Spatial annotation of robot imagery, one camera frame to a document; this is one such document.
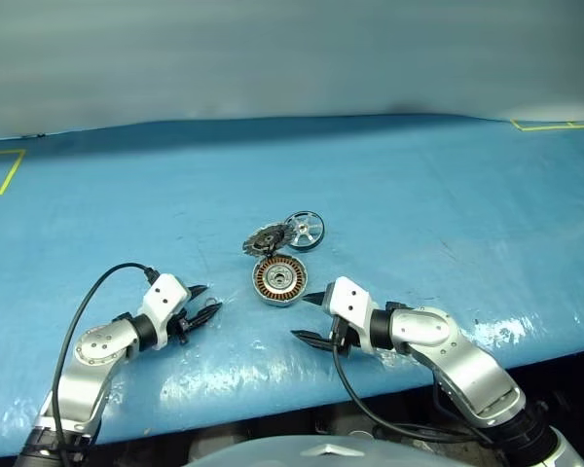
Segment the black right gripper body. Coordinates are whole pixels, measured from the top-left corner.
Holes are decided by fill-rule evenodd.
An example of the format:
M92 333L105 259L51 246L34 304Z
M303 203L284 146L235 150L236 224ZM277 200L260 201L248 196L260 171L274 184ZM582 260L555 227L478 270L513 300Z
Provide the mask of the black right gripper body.
M348 356L353 348L360 348L360 338L356 330L344 318L335 315L333 317L327 350L338 355Z

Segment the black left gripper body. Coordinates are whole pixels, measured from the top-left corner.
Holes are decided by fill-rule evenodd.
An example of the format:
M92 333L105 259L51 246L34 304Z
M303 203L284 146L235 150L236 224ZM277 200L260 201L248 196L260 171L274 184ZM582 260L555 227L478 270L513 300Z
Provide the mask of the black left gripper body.
M188 311L184 306L174 315L174 337L180 345L188 342L189 319L187 315Z

